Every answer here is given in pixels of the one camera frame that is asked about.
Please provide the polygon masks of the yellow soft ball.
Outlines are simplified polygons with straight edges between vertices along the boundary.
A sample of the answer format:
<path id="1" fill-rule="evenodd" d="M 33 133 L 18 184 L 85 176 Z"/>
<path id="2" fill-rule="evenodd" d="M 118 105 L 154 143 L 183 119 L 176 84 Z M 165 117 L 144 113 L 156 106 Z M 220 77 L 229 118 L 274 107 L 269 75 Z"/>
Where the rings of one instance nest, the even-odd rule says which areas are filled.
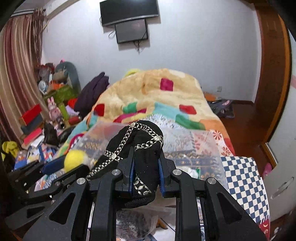
<path id="1" fill-rule="evenodd" d="M 64 160 L 64 171 L 69 172 L 80 165 L 89 166 L 89 157 L 82 150 L 70 150 Z"/>

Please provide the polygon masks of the black hat with silver chain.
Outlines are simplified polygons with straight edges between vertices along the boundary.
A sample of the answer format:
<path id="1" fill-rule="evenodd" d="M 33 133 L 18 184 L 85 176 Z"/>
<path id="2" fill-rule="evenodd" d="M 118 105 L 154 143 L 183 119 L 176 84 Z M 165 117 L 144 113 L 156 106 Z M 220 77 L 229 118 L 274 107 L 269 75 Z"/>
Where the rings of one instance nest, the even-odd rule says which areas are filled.
<path id="1" fill-rule="evenodd" d="M 117 168 L 134 149 L 132 193 L 121 204 L 123 208 L 137 208 L 154 201 L 159 185 L 159 162 L 164 137 L 161 129 L 148 120 L 139 120 L 122 128 L 113 137 L 87 175 L 88 180 L 102 177 Z"/>

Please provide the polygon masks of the red book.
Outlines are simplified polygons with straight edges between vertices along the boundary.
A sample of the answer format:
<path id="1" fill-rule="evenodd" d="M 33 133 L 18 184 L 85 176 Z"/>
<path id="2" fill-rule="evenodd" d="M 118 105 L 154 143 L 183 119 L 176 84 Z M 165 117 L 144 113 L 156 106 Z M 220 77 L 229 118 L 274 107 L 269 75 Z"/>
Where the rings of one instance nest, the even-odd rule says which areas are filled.
<path id="1" fill-rule="evenodd" d="M 34 131 L 32 131 L 29 135 L 27 135 L 24 140 L 23 144 L 28 145 L 32 141 L 34 141 L 37 137 L 39 137 L 43 133 L 43 130 L 41 128 L 37 128 Z"/>

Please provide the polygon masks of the patterned bed sheet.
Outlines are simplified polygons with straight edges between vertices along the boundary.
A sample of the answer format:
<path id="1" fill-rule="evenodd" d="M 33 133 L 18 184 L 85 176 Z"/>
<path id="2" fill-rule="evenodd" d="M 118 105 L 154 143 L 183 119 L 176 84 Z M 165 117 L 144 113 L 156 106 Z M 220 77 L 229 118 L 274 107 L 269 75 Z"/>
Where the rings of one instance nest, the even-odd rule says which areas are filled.
<path id="1" fill-rule="evenodd" d="M 260 227 L 266 238 L 270 236 L 270 209 L 267 193 L 254 158 L 222 156 L 212 166 L 196 168 L 198 177 L 214 177 L 226 185 L 229 193 Z"/>

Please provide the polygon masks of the red tin can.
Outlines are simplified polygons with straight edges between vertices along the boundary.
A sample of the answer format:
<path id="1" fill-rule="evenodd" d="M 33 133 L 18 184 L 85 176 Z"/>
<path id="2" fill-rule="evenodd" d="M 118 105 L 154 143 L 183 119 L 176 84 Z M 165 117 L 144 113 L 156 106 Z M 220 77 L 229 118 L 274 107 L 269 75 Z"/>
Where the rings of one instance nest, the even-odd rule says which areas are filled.
<path id="1" fill-rule="evenodd" d="M 71 126 L 77 125 L 79 122 L 81 122 L 81 117 L 80 116 L 70 117 L 68 122 L 69 122 L 69 125 Z"/>

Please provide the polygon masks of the pink rabbit plush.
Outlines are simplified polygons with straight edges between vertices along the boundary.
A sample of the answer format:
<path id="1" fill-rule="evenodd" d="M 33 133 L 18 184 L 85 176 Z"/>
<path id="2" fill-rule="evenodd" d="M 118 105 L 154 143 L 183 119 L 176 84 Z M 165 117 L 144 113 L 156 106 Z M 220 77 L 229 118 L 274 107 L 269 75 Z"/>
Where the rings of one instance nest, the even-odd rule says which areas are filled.
<path id="1" fill-rule="evenodd" d="M 58 108 L 57 104 L 54 101 L 53 97 L 47 99 L 48 101 L 48 109 L 49 109 L 49 116 L 52 122 L 55 122 L 57 118 L 62 116 L 60 109 Z"/>

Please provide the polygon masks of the red box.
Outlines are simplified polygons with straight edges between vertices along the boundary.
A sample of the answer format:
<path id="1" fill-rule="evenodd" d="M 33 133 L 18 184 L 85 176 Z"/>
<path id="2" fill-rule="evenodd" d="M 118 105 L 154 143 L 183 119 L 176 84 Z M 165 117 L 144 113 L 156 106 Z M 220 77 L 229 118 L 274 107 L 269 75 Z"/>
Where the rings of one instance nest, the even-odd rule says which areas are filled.
<path id="1" fill-rule="evenodd" d="M 27 126 L 35 117 L 41 113 L 42 109 L 39 104 L 34 105 L 26 111 L 18 120 L 21 126 Z"/>

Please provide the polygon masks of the dark purple clothing pile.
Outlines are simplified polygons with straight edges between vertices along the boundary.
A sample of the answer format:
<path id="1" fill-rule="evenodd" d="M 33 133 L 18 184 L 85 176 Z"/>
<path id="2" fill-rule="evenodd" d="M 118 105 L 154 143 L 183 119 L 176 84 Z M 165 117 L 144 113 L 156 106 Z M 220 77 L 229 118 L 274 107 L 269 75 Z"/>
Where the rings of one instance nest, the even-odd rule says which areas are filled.
<path id="1" fill-rule="evenodd" d="M 85 118 L 108 85 L 109 77 L 104 72 L 94 77 L 80 92 L 74 105 L 74 111 L 78 112 L 81 118 Z"/>

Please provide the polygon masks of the striped brown curtain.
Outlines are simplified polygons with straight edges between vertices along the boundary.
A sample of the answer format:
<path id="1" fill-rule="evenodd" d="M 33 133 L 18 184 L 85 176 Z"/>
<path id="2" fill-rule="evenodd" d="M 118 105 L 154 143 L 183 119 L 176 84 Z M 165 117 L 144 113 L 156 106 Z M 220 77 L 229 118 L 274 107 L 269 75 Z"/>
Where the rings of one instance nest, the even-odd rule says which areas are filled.
<path id="1" fill-rule="evenodd" d="M 44 118 L 47 105 L 38 88 L 44 10 L 8 19 L 1 30 L 1 133 L 21 142 L 21 116 L 36 104 Z"/>

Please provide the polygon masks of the colourful patchwork fleece blanket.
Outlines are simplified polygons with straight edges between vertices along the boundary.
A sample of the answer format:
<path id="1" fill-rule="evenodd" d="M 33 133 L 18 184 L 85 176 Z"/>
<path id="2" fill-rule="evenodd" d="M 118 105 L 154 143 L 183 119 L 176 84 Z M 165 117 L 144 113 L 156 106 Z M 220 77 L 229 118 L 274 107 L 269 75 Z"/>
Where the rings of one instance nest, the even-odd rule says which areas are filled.
<path id="1" fill-rule="evenodd" d="M 129 124 L 156 114 L 186 129 L 210 131 L 220 155 L 235 155 L 227 130 L 208 105 L 198 80 L 177 70 L 155 69 L 133 73 L 109 85 L 91 102 L 86 116 L 56 156 L 66 154 L 70 140 L 98 121 Z"/>

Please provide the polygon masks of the small wall monitor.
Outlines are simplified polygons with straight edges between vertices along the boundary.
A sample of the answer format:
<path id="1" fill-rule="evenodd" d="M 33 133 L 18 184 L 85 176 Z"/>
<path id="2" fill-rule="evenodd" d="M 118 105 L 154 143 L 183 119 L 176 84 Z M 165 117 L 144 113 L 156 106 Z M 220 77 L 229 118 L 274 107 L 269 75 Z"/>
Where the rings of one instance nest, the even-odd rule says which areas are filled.
<path id="1" fill-rule="evenodd" d="M 115 24 L 116 40 L 118 44 L 147 40 L 146 19 L 125 21 Z"/>

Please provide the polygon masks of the large wall television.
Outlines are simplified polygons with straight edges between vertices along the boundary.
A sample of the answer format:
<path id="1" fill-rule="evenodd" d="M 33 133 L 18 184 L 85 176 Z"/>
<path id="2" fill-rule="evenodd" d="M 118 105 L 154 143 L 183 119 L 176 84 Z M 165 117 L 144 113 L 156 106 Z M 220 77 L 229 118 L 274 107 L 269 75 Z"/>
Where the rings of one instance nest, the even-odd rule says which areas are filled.
<path id="1" fill-rule="evenodd" d="M 100 3 L 101 23 L 103 26 L 124 21 L 154 18 L 159 16 L 156 0 L 102 1 Z"/>

